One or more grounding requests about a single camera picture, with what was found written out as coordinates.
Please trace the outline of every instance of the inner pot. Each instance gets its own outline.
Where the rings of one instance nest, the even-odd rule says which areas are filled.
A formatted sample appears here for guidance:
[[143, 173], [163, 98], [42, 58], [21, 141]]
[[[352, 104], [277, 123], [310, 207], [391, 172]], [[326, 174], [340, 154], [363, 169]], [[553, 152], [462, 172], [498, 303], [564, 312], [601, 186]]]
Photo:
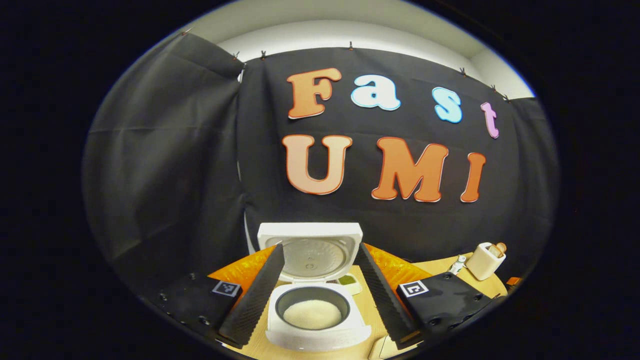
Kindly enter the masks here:
[[342, 295], [327, 288], [320, 288], [317, 286], [309, 286], [303, 288], [295, 288], [291, 289], [277, 300], [276, 302], [276, 313], [278, 316], [286, 323], [293, 327], [297, 327], [298, 329], [309, 330], [303, 327], [295, 326], [289, 323], [284, 318], [284, 312], [289, 309], [294, 304], [299, 302], [308, 301], [308, 300], [321, 300], [326, 301], [333, 304], [340, 311], [341, 319], [340, 322], [329, 327], [325, 327], [324, 329], [329, 329], [330, 327], [335, 327], [340, 325], [348, 316], [351, 308], [349, 306], [349, 302]]

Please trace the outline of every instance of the black fabric backdrop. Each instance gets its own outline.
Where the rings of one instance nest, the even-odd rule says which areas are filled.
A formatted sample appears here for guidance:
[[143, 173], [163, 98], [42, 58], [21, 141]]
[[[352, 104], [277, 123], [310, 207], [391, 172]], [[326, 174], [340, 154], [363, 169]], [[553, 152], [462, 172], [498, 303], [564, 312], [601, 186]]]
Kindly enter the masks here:
[[[342, 79], [332, 82], [331, 98], [320, 101], [324, 113], [288, 119], [292, 88], [286, 79], [329, 67]], [[359, 222], [363, 241], [410, 261], [503, 241], [508, 258], [501, 277], [523, 275], [533, 265], [559, 189], [552, 133], [535, 99], [508, 104], [453, 69], [368, 49], [310, 49], [252, 60], [240, 84], [242, 68], [204, 39], [170, 37], [121, 77], [95, 118], [83, 164], [88, 218], [103, 253], [136, 291], [247, 255], [244, 212], [255, 249], [262, 222]], [[391, 79], [400, 108], [355, 105], [353, 80], [366, 74]], [[460, 123], [437, 117], [431, 96], [437, 86], [460, 96]], [[497, 114], [498, 139], [486, 130], [484, 102]], [[289, 183], [281, 140], [291, 134], [315, 138], [308, 171], [318, 179], [327, 166], [322, 137], [353, 139], [336, 192], [311, 195]], [[449, 149], [440, 201], [371, 197], [382, 166], [376, 142], [384, 136], [405, 139], [415, 160], [430, 143]], [[465, 204], [460, 195], [470, 152], [487, 162], [480, 198]]]
[[237, 77], [243, 64], [187, 34], [163, 40], [118, 80], [90, 129], [88, 218], [134, 289], [246, 255], [237, 178]]
[[[291, 120], [293, 74], [335, 67], [342, 73], [332, 81], [332, 96], [324, 113]], [[391, 79], [401, 106], [394, 111], [362, 108], [351, 100], [358, 76], [377, 74]], [[435, 87], [455, 91], [461, 98], [462, 120], [440, 120], [431, 96]], [[493, 139], [486, 130], [480, 105], [489, 102], [500, 131]], [[238, 160], [246, 191], [248, 232], [257, 249], [262, 222], [359, 222], [363, 241], [410, 261], [446, 258], [473, 251], [478, 243], [502, 241], [508, 258], [505, 276], [522, 275], [537, 258], [554, 216], [559, 169], [552, 133], [538, 102], [507, 103], [489, 86], [437, 63], [403, 54], [370, 49], [309, 49], [252, 60], [244, 70], [239, 96]], [[327, 154], [321, 139], [346, 135], [344, 180], [328, 195], [303, 193], [289, 184], [286, 151], [281, 139], [306, 134], [315, 139], [309, 149], [308, 172], [326, 176]], [[436, 203], [411, 196], [376, 200], [384, 136], [404, 139], [414, 161], [424, 148], [438, 143], [449, 149]], [[462, 203], [468, 177], [467, 154], [486, 157], [480, 197]]]

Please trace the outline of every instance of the wooden table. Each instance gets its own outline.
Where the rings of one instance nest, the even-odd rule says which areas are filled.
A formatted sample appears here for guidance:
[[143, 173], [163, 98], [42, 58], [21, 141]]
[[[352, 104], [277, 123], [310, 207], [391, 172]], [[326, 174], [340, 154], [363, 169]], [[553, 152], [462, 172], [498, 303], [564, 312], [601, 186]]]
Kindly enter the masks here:
[[[468, 254], [464, 255], [469, 258], [472, 254], [473, 253], [469, 252]], [[421, 263], [415, 263], [414, 265], [421, 269], [424, 269], [425, 271], [433, 275], [436, 275], [446, 272], [457, 258], [457, 256], [452, 256], [451, 258], [424, 261]], [[353, 300], [355, 300], [356, 305], [358, 306], [360, 313], [362, 314], [364, 322], [367, 325], [371, 325], [371, 336], [369, 336], [369, 339], [353, 347], [331, 352], [297, 352], [278, 347], [271, 344], [264, 334], [265, 330], [267, 329], [267, 311], [269, 308], [269, 303], [267, 303], [264, 311], [262, 312], [262, 316], [260, 317], [255, 330], [253, 331], [251, 339], [249, 340], [249, 344], [245, 345], [242, 349], [236, 349], [227, 345], [224, 346], [231, 350], [239, 352], [240, 354], [244, 354], [258, 360], [367, 360], [372, 348], [375, 345], [381, 347], [381, 342], [378, 340], [384, 339], [385, 336], [388, 335], [388, 333], [385, 326], [382, 324], [382, 319], [380, 318], [378, 310], [376, 309], [376, 304], [371, 297], [371, 292], [369, 291], [369, 288], [364, 281], [364, 277], [362, 276], [360, 267], [357, 265], [353, 265], [350, 272], [358, 279], [358, 282], [362, 285], [362, 292], [353, 295]], [[495, 274], [493, 274], [487, 280], [478, 281], [469, 272], [469, 270], [463, 268], [458, 274], [458, 277], [460, 279], [463, 279], [464, 281], [469, 283], [469, 285], [473, 286], [488, 297], [494, 297], [498, 294], [507, 295], [507, 289]], [[280, 286], [283, 284], [287, 284], [287, 282], [278, 281], [276, 286]]]

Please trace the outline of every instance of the white letter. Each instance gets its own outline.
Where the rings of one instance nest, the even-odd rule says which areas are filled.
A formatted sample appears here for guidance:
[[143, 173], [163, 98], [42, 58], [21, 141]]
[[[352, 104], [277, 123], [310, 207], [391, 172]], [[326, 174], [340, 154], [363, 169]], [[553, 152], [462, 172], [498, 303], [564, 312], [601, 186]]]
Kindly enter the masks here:
[[392, 111], [400, 107], [400, 100], [396, 98], [396, 84], [380, 75], [363, 75], [356, 78], [354, 84], [360, 86], [351, 93], [351, 101], [363, 108], [380, 107]]
[[452, 122], [454, 124], [462, 120], [462, 109], [460, 108], [460, 96], [455, 92], [445, 88], [434, 88], [431, 91], [436, 105], [436, 115], [440, 120]]

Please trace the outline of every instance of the rice cooker lid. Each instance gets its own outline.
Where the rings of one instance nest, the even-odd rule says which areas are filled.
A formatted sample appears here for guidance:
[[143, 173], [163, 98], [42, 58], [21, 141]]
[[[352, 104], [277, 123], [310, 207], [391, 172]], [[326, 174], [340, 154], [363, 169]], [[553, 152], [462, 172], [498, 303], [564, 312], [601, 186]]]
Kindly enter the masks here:
[[280, 280], [287, 282], [342, 277], [351, 269], [361, 241], [358, 223], [263, 223], [258, 230], [261, 250], [282, 243]]

